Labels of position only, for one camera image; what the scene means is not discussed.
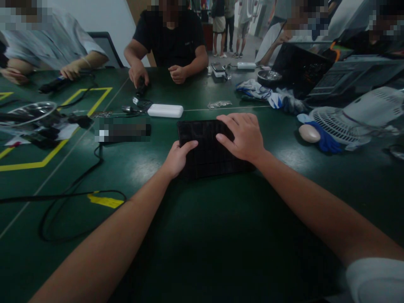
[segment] bracelet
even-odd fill
[[[90,69],[92,68],[90,62],[88,62],[88,60],[87,60],[86,58],[82,57],[81,59],[83,59],[83,60],[88,64],[88,66],[89,66]]]

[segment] green table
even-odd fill
[[[61,104],[90,84],[89,79],[83,79],[54,96],[39,95],[38,85],[56,75],[39,72],[32,77],[35,85],[26,87],[0,79],[0,93],[14,92],[0,102],[26,98]],[[404,209],[399,193],[404,165],[382,151],[393,140],[375,139],[342,155],[323,154],[299,138],[295,117],[266,103],[241,101],[234,86],[254,77],[254,73],[235,72],[228,82],[200,74],[181,86],[172,82],[166,69],[149,69],[149,75],[152,84],[145,97],[155,103],[183,105],[182,120],[254,113],[269,151],[404,245]],[[131,104],[135,90],[126,69],[97,71],[96,81],[100,88],[112,88],[96,111],[119,114],[122,105]],[[93,91],[69,110],[87,112],[105,92]],[[230,100],[233,105],[208,110],[209,102],[219,100]],[[177,119],[153,117],[150,121],[150,142],[105,147],[105,163],[86,178],[79,191],[117,189],[127,196],[134,194],[156,172],[178,139]],[[96,163],[96,147],[94,130],[80,129],[45,166],[0,171],[0,197],[63,191]],[[0,170],[4,165],[42,161],[48,154],[34,146],[20,146],[0,159]],[[40,241],[37,228],[49,204],[0,205],[2,302],[27,301],[82,241]],[[111,208],[89,203],[87,197],[72,199],[59,213],[50,233],[75,234],[112,212]],[[175,180],[110,301],[310,301],[338,293],[342,277],[343,268],[337,258],[295,217],[259,172],[190,182]]]

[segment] shorts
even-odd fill
[[[246,23],[239,24],[239,28],[237,29],[237,39],[245,39],[245,37],[248,35],[248,31],[250,30],[250,21],[247,21]]]
[[[226,29],[226,18],[224,16],[213,18],[213,32],[221,34],[224,33],[225,29]]]

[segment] small plastic bag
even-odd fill
[[[219,108],[219,107],[226,106],[226,105],[233,105],[233,103],[231,101],[217,101],[215,103],[209,103],[207,105],[207,107],[209,109],[214,109],[214,108]]]

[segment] electric fan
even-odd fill
[[[311,111],[310,118],[321,125],[347,150],[370,142],[381,133],[398,134],[387,124],[403,114],[404,92],[390,87],[372,90],[343,109],[325,106]]]

